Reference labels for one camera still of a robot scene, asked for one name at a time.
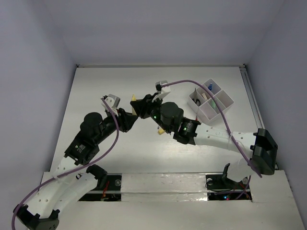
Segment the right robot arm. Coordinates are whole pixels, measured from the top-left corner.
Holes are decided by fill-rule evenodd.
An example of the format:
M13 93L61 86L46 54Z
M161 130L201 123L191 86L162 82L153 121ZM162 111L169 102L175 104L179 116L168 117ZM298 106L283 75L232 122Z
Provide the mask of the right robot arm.
M212 146L241 154L235 163L227 163L221 175L224 187L231 188L243 178L275 173L278 145L268 130L254 133L228 132L184 117L183 109L174 102L154 100L146 95L130 102L141 119L152 118L166 133L181 144Z

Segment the clear blue spray bottle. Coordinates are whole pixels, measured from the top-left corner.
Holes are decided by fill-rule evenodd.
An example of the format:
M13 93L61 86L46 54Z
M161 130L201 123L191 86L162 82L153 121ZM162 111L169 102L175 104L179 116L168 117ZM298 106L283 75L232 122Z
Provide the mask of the clear blue spray bottle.
M212 91L212 89L213 89L213 84L212 84L212 83L210 83L208 89L209 89L210 91Z

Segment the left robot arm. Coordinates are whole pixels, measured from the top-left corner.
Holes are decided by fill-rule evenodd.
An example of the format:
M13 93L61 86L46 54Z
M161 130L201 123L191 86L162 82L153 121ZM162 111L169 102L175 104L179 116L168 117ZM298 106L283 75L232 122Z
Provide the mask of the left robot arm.
M12 229L19 219L29 230L55 230L63 212L92 189L106 185L107 171L96 164L99 144L111 134L128 132L137 115L124 109L87 114L80 131L65 150L52 177L30 192L13 211Z

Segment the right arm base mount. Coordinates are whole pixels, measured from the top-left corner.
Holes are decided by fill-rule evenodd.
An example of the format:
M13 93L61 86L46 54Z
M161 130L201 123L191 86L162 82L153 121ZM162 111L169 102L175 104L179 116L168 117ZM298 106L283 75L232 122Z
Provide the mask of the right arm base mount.
M240 182L235 182L227 177L230 164L224 167L222 173L207 174L206 184L207 197L209 201L229 201L229 200L252 200L250 191L250 177L243 178Z

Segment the clear green tube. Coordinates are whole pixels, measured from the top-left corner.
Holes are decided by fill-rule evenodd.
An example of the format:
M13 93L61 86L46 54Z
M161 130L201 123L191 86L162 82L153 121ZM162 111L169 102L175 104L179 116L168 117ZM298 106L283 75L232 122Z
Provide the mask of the clear green tube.
M219 112L219 110L218 110L218 108L217 108L217 105L216 105L216 103L214 102L214 100L211 101L211 106L212 106L213 110L214 110L216 113Z

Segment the black handled scissors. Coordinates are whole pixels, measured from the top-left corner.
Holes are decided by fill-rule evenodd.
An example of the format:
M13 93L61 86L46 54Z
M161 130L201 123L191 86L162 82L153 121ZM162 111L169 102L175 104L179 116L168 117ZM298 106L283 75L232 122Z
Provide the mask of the black handled scissors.
M193 93L193 101L194 103L197 105L197 106L200 106L201 105L201 102L198 98L198 93L197 93L197 90L196 88L194 89L194 93Z

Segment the yellow binder clip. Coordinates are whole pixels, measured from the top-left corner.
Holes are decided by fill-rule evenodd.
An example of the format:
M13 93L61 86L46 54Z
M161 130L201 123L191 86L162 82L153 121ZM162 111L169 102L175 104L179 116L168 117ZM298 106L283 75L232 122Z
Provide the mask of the yellow binder clip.
M165 133L165 131L162 128L159 128L157 132L158 132L159 135Z

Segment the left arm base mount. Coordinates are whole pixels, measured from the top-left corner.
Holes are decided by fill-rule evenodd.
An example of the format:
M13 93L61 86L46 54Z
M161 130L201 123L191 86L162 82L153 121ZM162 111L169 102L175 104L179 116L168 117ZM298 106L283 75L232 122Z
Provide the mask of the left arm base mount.
M93 164L86 169L96 180L96 187L84 194L81 202L118 202L121 201L122 174L108 174L100 166Z

